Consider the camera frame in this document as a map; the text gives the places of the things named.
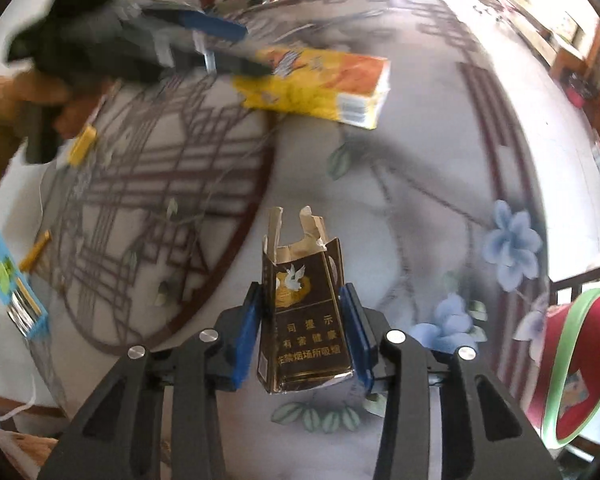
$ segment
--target blue and green package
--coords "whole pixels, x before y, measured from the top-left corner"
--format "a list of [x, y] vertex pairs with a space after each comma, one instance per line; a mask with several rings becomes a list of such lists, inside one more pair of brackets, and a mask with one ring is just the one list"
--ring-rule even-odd
[[0, 233], [0, 300], [9, 317], [26, 339], [46, 332], [48, 313], [36, 297], [26, 277]]

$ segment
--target torn box flap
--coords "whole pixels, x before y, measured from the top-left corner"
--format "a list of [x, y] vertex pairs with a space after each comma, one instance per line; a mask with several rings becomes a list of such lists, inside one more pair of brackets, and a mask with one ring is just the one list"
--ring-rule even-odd
[[324, 219], [321, 216], [313, 216], [311, 208], [305, 206], [300, 210], [300, 224], [304, 231], [302, 240], [291, 245], [279, 246], [282, 208], [273, 207], [270, 210], [269, 229], [263, 240], [263, 250], [272, 263], [286, 264], [327, 250], [326, 245], [332, 238], [327, 236]]

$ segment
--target green rim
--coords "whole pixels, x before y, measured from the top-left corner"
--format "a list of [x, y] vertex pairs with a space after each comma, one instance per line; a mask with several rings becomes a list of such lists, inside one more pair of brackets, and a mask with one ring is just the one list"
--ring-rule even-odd
[[542, 418], [542, 441], [544, 442], [545, 446], [550, 449], [562, 447], [573, 440], [574, 437], [576, 437], [577, 434], [579, 434], [587, 425], [600, 407], [599, 400], [586, 420], [584, 420], [583, 423], [580, 424], [573, 433], [566, 438], [560, 440], [558, 439], [556, 435], [558, 412], [560, 411], [560, 400], [562, 399], [564, 383], [567, 380], [567, 373], [569, 371], [569, 364], [571, 363], [573, 349], [576, 346], [578, 334], [580, 333], [582, 324], [589, 313], [589, 309], [591, 308], [591, 305], [593, 305], [594, 301], [597, 300], [597, 298], [600, 298], [600, 288], [583, 292], [580, 297], [574, 301], [573, 305], [571, 305], [569, 313], [567, 314], [567, 319], [564, 321], [564, 327], [562, 328], [560, 341], [558, 341], [554, 366], [551, 372], [551, 380], [549, 382], [549, 392], [547, 393], [544, 417]]

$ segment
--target person's arm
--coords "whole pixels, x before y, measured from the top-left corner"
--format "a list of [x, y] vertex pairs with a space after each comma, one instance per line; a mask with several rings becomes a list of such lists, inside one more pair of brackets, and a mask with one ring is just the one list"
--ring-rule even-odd
[[72, 98], [69, 89], [61, 80], [35, 70], [22, 72], [13, 79], [0, 77], [0, 180], [22, 142], [14, 129], [21, 102], [64, 104], [54, 127], [65, 139], [70, 139], [80, 133], [109, 86], [110, 83], [106, 82], [91, 94]]

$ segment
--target yellow object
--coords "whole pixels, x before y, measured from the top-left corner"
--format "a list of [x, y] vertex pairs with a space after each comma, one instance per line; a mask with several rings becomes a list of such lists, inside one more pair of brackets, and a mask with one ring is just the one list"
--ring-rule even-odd
[[33, 266], [36, 264], [38, 259], [40, 258], [40, 254], [42, 254], [43, 249], [51, 240], [51, 231], [45, 231], [42, 235], [42, 238], [36, 242], [36, 244], [31, 248], [27, 256], [20, 262], [18, 268], [20, 272], [29, 272]]
[[80, 166], [98, 137], [96, 129], [87, 124], [80, 135], [74, 140], [69, 152], [69, 164], [74, 168]]
[[373, 129], [389, 90], [389, 61], [335, 50], [275, 46], [256, 54], [274, 75], [235, 76], [247, 108], [298, 113]]

